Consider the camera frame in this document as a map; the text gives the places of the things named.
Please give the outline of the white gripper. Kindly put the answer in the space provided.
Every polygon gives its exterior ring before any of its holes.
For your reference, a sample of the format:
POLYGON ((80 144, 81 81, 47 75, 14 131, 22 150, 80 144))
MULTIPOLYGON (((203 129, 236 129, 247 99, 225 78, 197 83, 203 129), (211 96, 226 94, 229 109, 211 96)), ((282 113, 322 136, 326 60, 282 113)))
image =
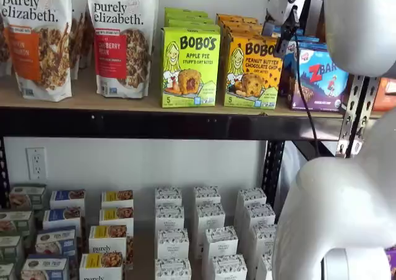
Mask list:
POLYGON ((267 15, 275 25, 281 25, 280 38, 273 55, 283 57, 286 48, 299 29, 299 16, 303 10, 305 0, 269 0, 267 15))

